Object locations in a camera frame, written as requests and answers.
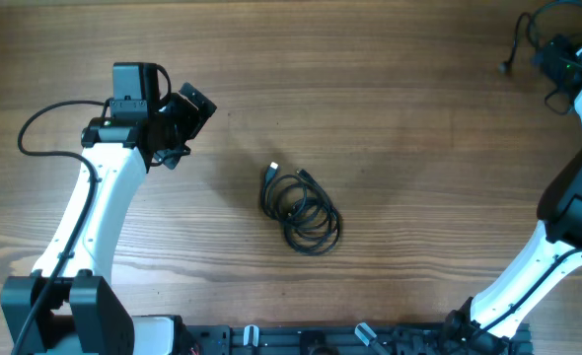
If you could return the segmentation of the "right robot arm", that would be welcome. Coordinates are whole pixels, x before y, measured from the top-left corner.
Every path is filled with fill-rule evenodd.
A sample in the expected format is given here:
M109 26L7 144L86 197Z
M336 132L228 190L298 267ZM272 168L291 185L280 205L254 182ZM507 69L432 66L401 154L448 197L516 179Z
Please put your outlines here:
M563 87L582 70L582 47L551 43L544 64ZM582 84L571 95L582 128ZM450 312L438 335L442 354L515 354L522 320L567 275L582 266L582 148L544 191L538 223L517 257L485 290Z

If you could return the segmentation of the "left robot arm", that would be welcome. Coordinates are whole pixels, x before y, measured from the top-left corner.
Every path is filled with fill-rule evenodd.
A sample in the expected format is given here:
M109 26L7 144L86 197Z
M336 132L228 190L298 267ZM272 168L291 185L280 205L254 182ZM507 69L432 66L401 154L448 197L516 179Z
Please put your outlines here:
M110 285L123 222L149 171L174 169L217 107L185 83L160 91L156 63L116 62L113 94L81 133L81 168L48 247L10 276L0 305L15 354L198 354L179 316L132 316Z

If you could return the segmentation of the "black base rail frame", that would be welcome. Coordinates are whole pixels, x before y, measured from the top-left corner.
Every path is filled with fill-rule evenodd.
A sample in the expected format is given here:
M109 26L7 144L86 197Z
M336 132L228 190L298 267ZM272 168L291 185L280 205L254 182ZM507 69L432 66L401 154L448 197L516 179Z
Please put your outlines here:
M186 355L479 354L464 335L441 338L440 323L371 326L245 327L190 325Z

